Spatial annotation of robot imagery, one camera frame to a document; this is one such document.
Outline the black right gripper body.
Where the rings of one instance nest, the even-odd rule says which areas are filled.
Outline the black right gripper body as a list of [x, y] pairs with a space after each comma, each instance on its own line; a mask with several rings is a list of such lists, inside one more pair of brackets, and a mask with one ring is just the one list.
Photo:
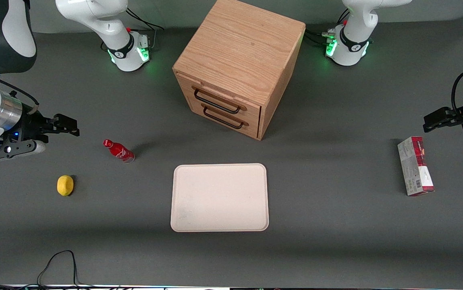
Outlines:
[[56, 134], [52, 119], [44, 117], [40, 112], [24, 114], [12, 127], [12, 141], [34, 140], [36, 136]]

